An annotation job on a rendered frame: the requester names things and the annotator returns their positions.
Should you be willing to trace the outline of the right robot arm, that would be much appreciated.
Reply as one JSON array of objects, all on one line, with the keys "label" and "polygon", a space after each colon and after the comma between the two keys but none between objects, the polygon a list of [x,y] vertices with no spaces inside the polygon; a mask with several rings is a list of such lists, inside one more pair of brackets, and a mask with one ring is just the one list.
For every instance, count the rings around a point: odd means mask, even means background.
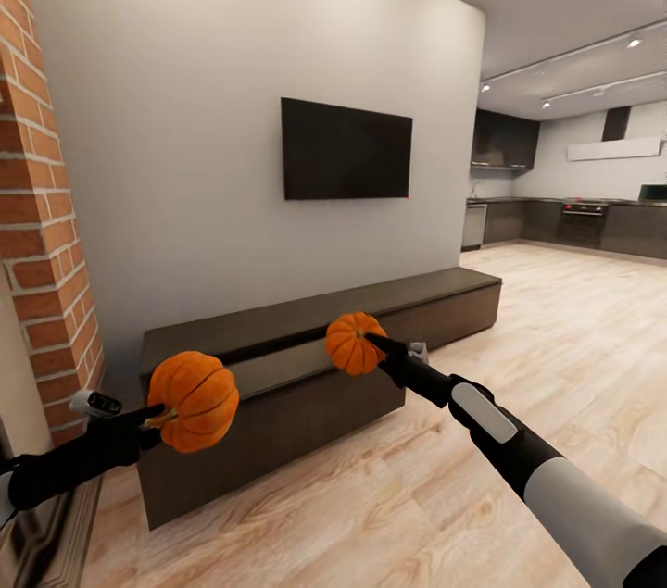
[{"label": "right robot arm", "polygon": [[566,459],[483,386],[430,367],[426,343],[364,336],[387,353],[377,367],[470,430],[591,588],[667,588],[667,532]]}]

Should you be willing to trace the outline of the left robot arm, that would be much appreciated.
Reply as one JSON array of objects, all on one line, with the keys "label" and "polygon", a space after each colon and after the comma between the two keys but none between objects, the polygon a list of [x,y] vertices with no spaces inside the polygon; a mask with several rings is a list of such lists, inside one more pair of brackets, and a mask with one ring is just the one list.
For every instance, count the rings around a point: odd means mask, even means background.
[{"label": "left robot arm", "polygon": [[118,415],[122,403],[89,388],[72,396],[69,410],[85,416],[84,435],[52,452],[0,463],[0,529],[17,511],[39,506],[114,467],[134,465],[140,460],[140,447],[148,451],[162,442],[158,428],[143,427],[146,419],[164,412],[165,405]]}]

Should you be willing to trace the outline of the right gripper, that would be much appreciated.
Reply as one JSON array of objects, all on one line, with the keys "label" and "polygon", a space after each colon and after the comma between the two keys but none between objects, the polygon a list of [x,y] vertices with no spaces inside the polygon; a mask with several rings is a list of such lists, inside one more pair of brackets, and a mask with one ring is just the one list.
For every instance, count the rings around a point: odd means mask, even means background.
[{"label": "right gripper", "polygon": [[414,393],[422,394],[422,383],[426,381],[426,375],[432,371],[432,367],[412,357],[407,344],[393,342],[390,337],[369,332],[364,336],[387,353],[385,360],[377,364],[377,367],[381,367],[399,389],[408,387]]}]

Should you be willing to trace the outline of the pumpkin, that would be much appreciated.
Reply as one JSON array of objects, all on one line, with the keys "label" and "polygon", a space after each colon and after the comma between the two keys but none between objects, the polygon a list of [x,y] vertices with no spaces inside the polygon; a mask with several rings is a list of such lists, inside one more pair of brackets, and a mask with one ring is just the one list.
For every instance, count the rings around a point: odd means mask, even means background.
[{"label": "pumpkin", "polygon": [[162,361],[150,381],[147,407],[165,411],[146,419],[144,429],[182,453],[217,444],[233,423],[239,404],[234,375],[219,359],[187,351]]},{"label": "pumpkin", "polygon": [[329,325],[325,348],[339,369],[349,374],[371,372],[385,360],[387,353],[364,336],[367,332],[386,337],[377,319],[363,311],[345,313]]}]

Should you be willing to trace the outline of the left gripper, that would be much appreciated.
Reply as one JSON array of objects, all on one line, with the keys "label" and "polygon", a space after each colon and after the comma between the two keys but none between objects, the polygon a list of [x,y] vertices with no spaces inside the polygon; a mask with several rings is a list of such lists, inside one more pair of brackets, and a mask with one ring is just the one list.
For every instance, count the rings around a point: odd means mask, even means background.
[{"label": "left gripper", "polygon": [[57,446],[45,462],[45,476],[54,492],[65,493],[117,466],[140,460],[140,447],[151,450],[162,442],[158,428],[143,429],[146,419],[165,411],[165,405],[141,407],[111,419],[92,420],[87,433]]}]

